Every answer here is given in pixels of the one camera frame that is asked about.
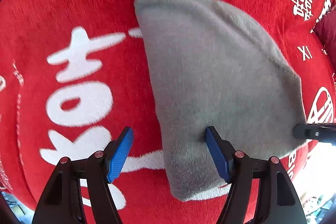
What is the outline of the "dark red pillow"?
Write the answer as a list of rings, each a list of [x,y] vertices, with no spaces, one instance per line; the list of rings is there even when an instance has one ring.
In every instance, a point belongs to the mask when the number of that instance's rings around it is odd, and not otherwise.
[[[314,32],[324,46],[333,70],[336,69],[336,9],[332,6],[322,19],[315,25]]]

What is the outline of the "grey knit sweater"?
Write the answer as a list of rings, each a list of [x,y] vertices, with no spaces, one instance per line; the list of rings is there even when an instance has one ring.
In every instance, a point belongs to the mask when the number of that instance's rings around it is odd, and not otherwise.
[[[205,200],[225,184],[205,130],[257,159],[304,144],[301,79],[276,42],[244,11],[220,0],[134,0],[172,195]]]

